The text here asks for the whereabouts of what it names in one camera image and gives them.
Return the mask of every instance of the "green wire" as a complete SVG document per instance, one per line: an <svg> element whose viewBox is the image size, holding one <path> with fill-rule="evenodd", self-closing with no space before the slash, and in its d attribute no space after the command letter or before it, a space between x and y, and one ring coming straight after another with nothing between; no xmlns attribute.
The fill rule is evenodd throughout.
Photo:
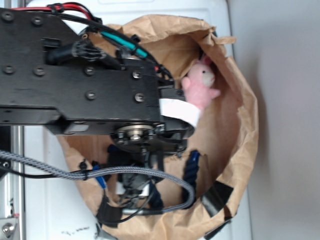
<svg viewBox="0 0 320 240"><path fill-rule="evenodd" d="M127 46L131 50L134 50L136 48L136 46L133 43L131 43L129 41L126 41L126 40L122 39L121 37L116 36L116 35L114 35L112 33L109 33L109 32L106 32L106 31L102 31L100 33L101 33L101 35L103 35L103 36L105 36L107 38L110 38L110 39L116 41L117 43L119 43L121 45ZM145 51L141 50L140 48L138 48L135 52L137 54L139 54L140 56L144 57L144 58L146 58L148 56L148 54Z"/></svg>

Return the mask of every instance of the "black metal plate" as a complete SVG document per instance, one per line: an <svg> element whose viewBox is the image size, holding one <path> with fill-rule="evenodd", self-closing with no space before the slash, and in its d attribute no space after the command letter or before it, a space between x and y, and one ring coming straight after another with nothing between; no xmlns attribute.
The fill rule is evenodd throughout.
<svg viewBox="0 0 320 240"><path fill-rule="evenodd" d="M71 123L85 121L89 128L73 133L90 135L110 134L128 123L161 122L158 81L151 62L128 59L123 71L79 58L48 65L43 39L57 39L64 46L80 37L50 14L0 8L0 16L3 12L10 12L14 20L0 19L0 124L50 124L53 133L66 134ZM33 23L35 16L42 24ZM12 73L7 66L14 69ZM34 73L38 66L44 75ZM93 75L85 74L87 66L94 67ZM141 79L133 78L136 70L142 72ZM88 99L88 91L96 98ZM144 102L135 101L137 93L144 94Z"/></svg>

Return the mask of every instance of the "plush toy ear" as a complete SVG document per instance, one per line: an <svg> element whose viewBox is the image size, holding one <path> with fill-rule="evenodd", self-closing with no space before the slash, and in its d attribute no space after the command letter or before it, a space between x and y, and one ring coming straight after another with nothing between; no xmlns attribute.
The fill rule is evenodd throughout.
<svg viewBox="0 0 320 240"><path fill-rule="evenodd" d="M201 58L201 63L205 64L205 65L208 65L210 66L210 64L212 63L211 59L209 56L207 55L203 55L202 58Z"/></svg>

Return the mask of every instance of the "wire harness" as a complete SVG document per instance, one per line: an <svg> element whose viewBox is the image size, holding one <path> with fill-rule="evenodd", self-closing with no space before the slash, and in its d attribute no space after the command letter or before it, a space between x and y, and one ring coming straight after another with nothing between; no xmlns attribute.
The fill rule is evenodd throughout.
<svg viewBox="0 0 320 240"><path fill-rule="evenodd" d="M62 178L67 180L83 181L86 178L92 179L100 176L120 174L120 173L143 174L143 175L153 176L157 178L167 179L171 182L178 184L189 193L188 199L186 200L186 202L176 206L163 208L160 210L161 213L168 213L168 212L172 212L179 209L185 209L190 205L192 205L195 199L194 188L189 183L160 170L137 167L137 166L118 166L118 167L103 168L99 170L91 170L91 171L89 170L88 172L83 172L83 171L66 172L56 167L50 166L44 162L29 158L29 157L25 157L25 156L20 156L20 155L3 151L3 150L0 150L0 159L4 161L22 163L24 165L28 165L28 166L40 169L42 171L45 171L57 178Z"/></svg>

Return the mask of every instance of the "white wall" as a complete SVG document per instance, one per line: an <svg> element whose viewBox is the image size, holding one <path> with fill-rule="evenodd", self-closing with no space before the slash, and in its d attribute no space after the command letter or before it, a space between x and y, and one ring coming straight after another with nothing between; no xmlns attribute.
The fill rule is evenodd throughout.
<svg viewBox="0 0 320 240"><path fill-rule="evenodd" d="M253 240L319 240L320 1L228 3L235 59L259 102Z"/></svg>

